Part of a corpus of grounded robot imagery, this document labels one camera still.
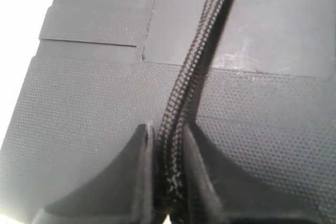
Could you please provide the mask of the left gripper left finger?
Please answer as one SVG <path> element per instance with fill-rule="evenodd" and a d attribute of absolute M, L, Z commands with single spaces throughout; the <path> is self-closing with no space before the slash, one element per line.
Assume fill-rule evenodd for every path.
<path fill-rule="evenodd" d="M 153 127 L 140 124 L 96 177 L 42 208 L 33 223 L 153 223 Z"/>

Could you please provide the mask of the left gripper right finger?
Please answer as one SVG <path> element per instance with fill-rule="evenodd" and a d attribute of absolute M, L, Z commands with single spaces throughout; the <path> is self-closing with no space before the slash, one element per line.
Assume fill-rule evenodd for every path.
<path fill-rule="evenodd" d="M 335 127 L 183 129 L 189 223 L 335 223 Z"/>

